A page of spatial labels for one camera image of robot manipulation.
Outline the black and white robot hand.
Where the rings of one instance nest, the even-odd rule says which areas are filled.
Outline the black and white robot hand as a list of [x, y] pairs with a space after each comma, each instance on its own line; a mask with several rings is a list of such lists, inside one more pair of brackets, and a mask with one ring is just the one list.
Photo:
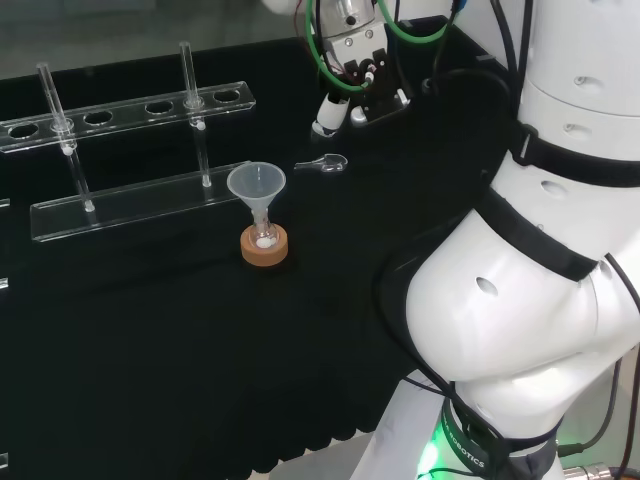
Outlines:
[[332, 138], [346, 123], [366, 127], [409, 106], [383, 23], [313, 40], [326, 90], [312, 123], [315, 135]]

